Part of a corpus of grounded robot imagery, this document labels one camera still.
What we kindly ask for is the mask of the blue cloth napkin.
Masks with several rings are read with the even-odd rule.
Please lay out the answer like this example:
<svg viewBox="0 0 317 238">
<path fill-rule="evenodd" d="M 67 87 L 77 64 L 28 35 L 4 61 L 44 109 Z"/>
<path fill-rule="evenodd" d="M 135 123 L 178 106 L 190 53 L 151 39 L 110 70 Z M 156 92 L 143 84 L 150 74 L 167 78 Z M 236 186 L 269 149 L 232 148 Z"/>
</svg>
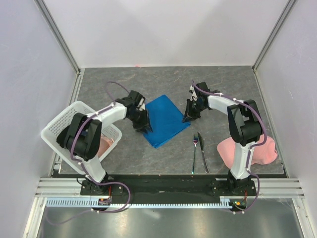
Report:
<svg viewBox="0 0 317 238">
<path fill-rule="evenodd" d="M 183 122 L 183 114 L 166 95 L 147 103 L 146 110 L 152 131 L 144 137 L 154 148 L 159 148 L 191 125 Z"/>
</svg>

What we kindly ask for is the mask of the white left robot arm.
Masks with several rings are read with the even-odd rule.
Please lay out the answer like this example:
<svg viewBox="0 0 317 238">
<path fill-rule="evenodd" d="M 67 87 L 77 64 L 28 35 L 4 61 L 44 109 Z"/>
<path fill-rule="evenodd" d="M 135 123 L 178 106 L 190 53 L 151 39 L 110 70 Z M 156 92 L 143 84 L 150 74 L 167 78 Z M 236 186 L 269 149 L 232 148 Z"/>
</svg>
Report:
<svg viewBox="0 0 317 238">
<path fill-rule="evenodd" d="M 125 97 L 90 115 L 76 113 L 70 125 L 56 139 L 60 147 L 70 152 L 70 159 L 79 163 L 86 177 L 92 181 L 92 190 L 98 195 L 107 193 L 109 188 L 105 180 L 106 171 L 98 156 L 102 127 L 122 119 L 132 121 L 137 132 L 153 131 L 145 109 L 145 98 Z"/>
</svg>

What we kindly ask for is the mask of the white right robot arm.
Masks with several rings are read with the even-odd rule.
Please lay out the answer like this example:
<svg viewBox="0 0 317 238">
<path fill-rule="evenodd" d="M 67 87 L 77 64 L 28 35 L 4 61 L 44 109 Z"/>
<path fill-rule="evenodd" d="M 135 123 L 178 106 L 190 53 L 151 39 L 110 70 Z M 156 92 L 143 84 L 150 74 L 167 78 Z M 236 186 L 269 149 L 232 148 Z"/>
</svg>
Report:
<svg viewBox="0 0 317 238">
<path fill-rule="evenodd" d="M 228 192 L 238 195 L 245 189 L 242 179 L 251 175 L 251 159 L 254 149 L 267 141 L 265 125 L 253 100 L 241 101 L 224 94 L 189 90 L 183 121 L 201 117 L 205 109 L 214 109 L 227 115 L 229 133 L 235 142 L 234 161 L 230 169 L 233 179 L 227 182 Z"/>
</svg>

